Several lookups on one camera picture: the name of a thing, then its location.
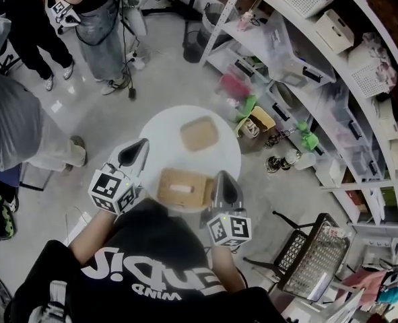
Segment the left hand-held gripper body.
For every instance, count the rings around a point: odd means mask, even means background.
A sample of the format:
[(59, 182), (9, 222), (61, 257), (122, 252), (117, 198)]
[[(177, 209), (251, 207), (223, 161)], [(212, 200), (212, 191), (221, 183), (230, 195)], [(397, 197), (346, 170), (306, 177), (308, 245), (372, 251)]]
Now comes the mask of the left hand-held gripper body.
[(94, 172), (88, 194), (96, 207), (116, 216), (127, 212), (139, 196), (139, 179), (147, 161), (150, 142), (128, 141), (114, 148), (109, 159)]

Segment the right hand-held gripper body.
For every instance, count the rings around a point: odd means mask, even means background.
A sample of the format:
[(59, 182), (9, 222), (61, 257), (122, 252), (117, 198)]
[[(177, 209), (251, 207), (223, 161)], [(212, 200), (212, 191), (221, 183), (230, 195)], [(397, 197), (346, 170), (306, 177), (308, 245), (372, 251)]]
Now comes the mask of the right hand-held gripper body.
[(251, 240), (251, 219), (237, 181), (225, 170), (213, 181), (210, 205), (201, 212), (201, 227), (206, 227), (214, 246), (235, 248)]

